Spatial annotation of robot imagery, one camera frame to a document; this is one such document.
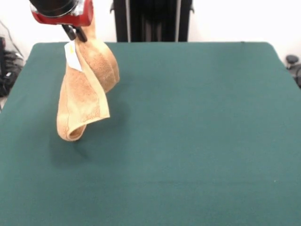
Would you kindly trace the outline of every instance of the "orange towel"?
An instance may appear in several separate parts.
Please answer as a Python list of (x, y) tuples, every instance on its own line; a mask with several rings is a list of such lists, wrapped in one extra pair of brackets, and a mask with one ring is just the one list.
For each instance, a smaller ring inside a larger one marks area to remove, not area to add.
[(79, 140), (88, 124), (110, 117), (105, 93), (119, 82), (117, 61), (96, 38), (95, 20), (83, 31), (88, 41), (75, 40), (81, 71), (67, 63), (58, 104), (57, 132), (66, 141)]

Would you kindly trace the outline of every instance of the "black equipment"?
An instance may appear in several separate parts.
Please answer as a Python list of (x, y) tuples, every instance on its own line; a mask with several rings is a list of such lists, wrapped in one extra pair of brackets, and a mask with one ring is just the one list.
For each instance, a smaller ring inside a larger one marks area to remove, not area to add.
[(9, 95), (23, 68), (23, 57), (14, 51), (5, 50), (5, 39), (0, 37), (0, 97)]
[(114, 0), (118, 42), (187, 41), (192, 0)]

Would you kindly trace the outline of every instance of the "black stand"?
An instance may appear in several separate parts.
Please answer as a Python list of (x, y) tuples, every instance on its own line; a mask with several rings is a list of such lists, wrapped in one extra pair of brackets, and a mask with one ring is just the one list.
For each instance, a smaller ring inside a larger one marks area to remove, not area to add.
[(114, 0), (112, 7), (118, 42), (188, 40), (192, 0)]

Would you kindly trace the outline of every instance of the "towel tag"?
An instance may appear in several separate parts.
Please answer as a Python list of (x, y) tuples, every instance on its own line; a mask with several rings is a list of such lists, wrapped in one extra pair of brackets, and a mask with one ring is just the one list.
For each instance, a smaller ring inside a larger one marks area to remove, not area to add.
[(79, 58), (75, 50), (75, 42), (70, 41), (65, 45), (66, 60), (69, 67), (82, 72)]

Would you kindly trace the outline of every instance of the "cable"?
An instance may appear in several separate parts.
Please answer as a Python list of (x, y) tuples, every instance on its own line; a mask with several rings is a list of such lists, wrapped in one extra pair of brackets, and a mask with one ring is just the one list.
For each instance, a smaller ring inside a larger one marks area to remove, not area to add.
[(7, 30), (8, 36), (9, 36), (9, 39), (10, 39), (11, 43), (13, 44), (13, 46), (15, 47), (15, 49), (18, 51), (18, 53), (24, 58), (24, 56), (22, 55), (22, 53), (19, 50), (19, 48), (14, 44), (14, 41), (13, 41), (13, 39), (11, 37), (9, 29), (3, 24), (3, 22), (1, 20), (0, 20), (0, 24)]

